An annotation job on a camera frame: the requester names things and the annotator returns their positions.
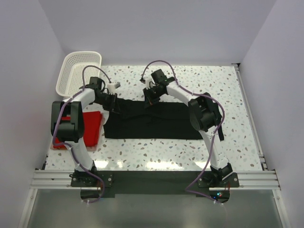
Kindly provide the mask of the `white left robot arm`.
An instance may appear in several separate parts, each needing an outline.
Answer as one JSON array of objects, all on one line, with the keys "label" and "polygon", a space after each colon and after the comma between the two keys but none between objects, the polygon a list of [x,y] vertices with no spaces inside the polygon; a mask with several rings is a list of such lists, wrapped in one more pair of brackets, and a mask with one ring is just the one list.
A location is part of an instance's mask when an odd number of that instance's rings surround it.
[{"label": "white left robot arm", "polygon": [[118,94],[112,89],[102,88],[103,80],[91,77],[89,84],[79,88],[73,96],[64,101],[54,101],[51,110],[51,134],[54,146],[64,146],[71,154],[75,171],[83,172],[82,182],[94,186],[98,182],[95,163],[88,154],[84,142],[85,122],[83,109],[99,104],[108,112],[120,112]]}]

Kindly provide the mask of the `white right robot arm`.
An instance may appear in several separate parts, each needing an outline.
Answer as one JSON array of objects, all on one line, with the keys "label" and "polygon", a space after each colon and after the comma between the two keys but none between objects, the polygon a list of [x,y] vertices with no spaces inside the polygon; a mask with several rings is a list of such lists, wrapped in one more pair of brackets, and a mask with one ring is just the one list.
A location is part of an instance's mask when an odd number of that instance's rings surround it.
[{"label": "white right robot arm", "polygon": [[162,95],[170,95],[188,107],[190,124],[200,133],[209,153],[206,164],[210,164],[213,184],[221,187],[227,183],[233,170],[221,145],[224,138],[221,125],[225,118],[222,105],[208,93],[199,95],[188,91],[161,69],[153,72],[151,79],[141,78],[140,81],[145,84],[145,107],[157,104]]}]

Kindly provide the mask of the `black t shirt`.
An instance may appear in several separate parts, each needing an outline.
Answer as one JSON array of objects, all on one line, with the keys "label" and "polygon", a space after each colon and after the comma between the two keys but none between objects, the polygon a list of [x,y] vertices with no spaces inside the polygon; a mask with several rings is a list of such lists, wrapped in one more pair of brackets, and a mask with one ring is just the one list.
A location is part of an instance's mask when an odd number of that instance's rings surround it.
[{"label": "black t shirt", "polygon": [[143,101],[118,99],[120,113],[109,113],[104,125],[109,139],[201,140],[190,124],[188,107],[183,103],[159,102],[144,108]]}]

